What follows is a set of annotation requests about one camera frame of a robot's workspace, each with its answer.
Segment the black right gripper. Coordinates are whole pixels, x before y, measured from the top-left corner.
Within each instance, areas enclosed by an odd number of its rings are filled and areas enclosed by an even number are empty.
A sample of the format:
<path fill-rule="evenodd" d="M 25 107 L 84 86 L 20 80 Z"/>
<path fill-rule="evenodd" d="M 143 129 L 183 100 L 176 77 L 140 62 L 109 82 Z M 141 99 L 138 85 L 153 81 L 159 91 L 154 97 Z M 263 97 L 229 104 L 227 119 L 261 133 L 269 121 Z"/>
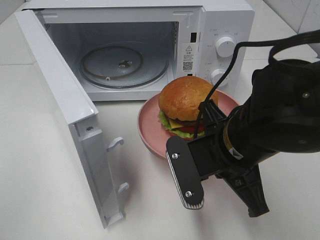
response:
<path fill-rule="evenodd" d="M 239 107 L 226 116 L 212 101 L 201 102 L 200 113 L 204 121 L 204 136 L 188 143 L 200 179 L 215 175 L 223 179 L 248 207 L 249 217 L 268 213 L 259 165 L 245 166 L 244 155 L 227 142 L 227 126 Z"/>

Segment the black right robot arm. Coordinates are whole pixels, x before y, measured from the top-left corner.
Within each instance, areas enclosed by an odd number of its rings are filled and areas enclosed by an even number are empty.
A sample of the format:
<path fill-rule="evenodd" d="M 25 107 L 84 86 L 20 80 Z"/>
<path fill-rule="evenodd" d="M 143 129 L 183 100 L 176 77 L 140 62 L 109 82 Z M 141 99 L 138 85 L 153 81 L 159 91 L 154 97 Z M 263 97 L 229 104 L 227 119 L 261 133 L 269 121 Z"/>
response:
<path fill-rule="evenodd" d="M 246 102 L 188 144 L 200 175 L 225 180 L 252 218 L 269 211 L 259 163 L 280 152 L 320 150 L 320 64 L 286 63 L 292 71 L 270 65 L 255 70 Z"/>

